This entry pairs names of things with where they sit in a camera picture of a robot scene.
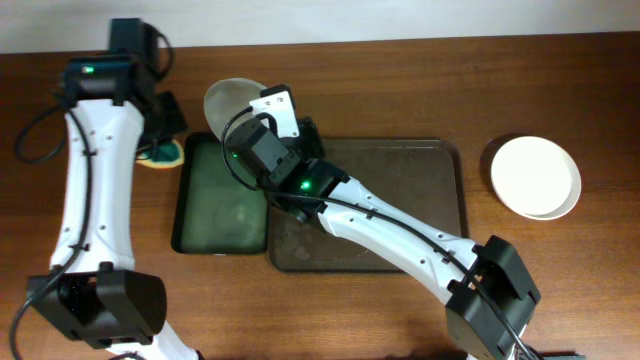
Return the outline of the green and yellow sponge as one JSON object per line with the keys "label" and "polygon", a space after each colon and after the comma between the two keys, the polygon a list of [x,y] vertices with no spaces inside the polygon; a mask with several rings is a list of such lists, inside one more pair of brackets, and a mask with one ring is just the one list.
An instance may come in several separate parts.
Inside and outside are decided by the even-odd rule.
{"label": "green and yellow sponge", "polygon": [[136,156],[136,163],[151,169],[166,170],[184,163],[183,146],[176,139],[152,146]]}

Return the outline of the white plate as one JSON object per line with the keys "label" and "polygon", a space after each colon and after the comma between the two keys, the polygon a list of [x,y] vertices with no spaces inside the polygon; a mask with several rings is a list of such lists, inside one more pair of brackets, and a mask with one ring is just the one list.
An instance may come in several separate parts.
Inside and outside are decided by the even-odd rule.
{"label": "white plate", "polygon": [[582,193],[580,170],[558,144],[536,136],[518,136],[493,156],[489,176],[499,200],[514,213],[537,221],[571,212]]}
{"label": "white plate", "polygon": [[222,142],[225,125],[258,99],[266,86],[246,78],[230,78],[214,83],[204,96],[204,115],[215,137]]}

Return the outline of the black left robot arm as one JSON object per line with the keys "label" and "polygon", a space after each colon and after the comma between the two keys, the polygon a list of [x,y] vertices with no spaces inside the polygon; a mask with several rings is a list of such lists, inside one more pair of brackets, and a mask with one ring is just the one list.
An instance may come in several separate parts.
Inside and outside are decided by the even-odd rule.
{"label": "black left robot arm", "polygon": [[130,236],[139,140],[166,118],[155,56],[77,58],[59,97],[69,163],[61,232],[49,271],[27,283],[25,305],[71,341],[116,359],[198,359],[169,325],[163,281],[136,271]]}

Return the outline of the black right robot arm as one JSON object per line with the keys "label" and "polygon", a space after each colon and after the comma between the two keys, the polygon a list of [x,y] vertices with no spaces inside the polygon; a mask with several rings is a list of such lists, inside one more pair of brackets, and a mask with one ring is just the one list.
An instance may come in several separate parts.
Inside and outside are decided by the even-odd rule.
{"label": "black right robot arm", "polygon": [[491,236],[480,245],[427,225],[384,202],[326,161],[311,119],[284,140],[260,114],[230,121],[220,137],[255,178],[253,189],[303,224],[358,244],[425,286],[445,306],[449,336],[471,359],[538,359],[522,334],[541,300],[515,247]]}

